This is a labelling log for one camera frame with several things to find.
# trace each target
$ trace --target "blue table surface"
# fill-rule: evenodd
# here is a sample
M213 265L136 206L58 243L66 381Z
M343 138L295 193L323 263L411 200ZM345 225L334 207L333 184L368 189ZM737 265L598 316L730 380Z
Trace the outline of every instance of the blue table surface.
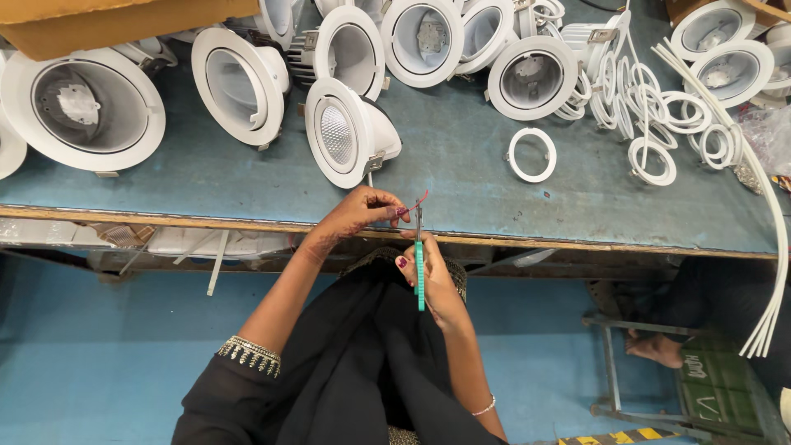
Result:
M566 24L604 23L611 16L578 0L565 4ZM671 33L664 3L632 5L638 56L652 67L663 89L679 89L676 73L648 49ZM315 6L306 3L301 27L319 23ZM175 49L187 58L154 79L168 121L165 137L149 159L120 177L100 179L30 150L24 165L0 181L0 203L296 223L321 220L346 190L333 186L311 155L296 106L305 101L307 89L293 88L282 136L257 152L211 118L195 88L189 47ZM622 54L627 53L624 45ZM672 152L676 181L668 187L647 185L628 174L628 143L619 142L617 131L597 131L592 116L573 123L556 116L518 122L484 101L485 88L485 74L474 82L454 78L427 89L413 89L392 77L390 89L377 101L398 130L403 150L373 174L374 185L407 203L428 188L427 230L777 251L765 200L750 193L732 172L702 167L685 139L679 137L680 147ZM540 184L521 181L503 160L513 134L525 126L544 130L557 147L554 173ZM536 174L546 163L543 153L526 151L530 156L520 155L520 164Z

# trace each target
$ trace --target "foot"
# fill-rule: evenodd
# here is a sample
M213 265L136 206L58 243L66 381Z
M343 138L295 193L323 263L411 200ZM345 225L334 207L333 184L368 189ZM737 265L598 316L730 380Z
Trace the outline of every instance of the foot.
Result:
M684 365L680 353L681 343L676 343L661 333L641 339L634 329L629 329L629 337L626 339L626 353L630 356L650 359L673 369Z

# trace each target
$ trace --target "woman's left hand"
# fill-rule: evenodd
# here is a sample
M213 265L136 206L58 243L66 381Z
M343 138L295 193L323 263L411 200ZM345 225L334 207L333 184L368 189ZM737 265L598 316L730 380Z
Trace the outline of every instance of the woman's left hand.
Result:
M318 259L329 254L340 241L377 221L390 221L398 227L398 220L410 222L409 212L395 195L378 188L360 185L352 190L332 211L311 230L302 243L307 242Z

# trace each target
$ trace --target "embroidered sleeve cuff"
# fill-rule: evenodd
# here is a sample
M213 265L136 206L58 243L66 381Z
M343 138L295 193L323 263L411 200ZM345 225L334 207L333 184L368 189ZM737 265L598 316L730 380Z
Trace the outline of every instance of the embroidered sleeve cuff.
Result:
M239 364L247 362L249 367L257 364L258 371L266 371L267 375L272 375L274 378L280 374L280 356L241 337L229 338L217 351L217 355L230 355L231 360L239 357Z

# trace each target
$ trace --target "green scissor handle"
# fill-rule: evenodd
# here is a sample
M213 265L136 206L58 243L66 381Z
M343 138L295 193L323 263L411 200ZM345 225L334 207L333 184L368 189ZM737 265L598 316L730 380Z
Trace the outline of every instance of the green scissor handle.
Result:
M414 294L418 296L418 310L426 310L426 293L423 288L423 242L414 242L414 262L418 269L418 284Z

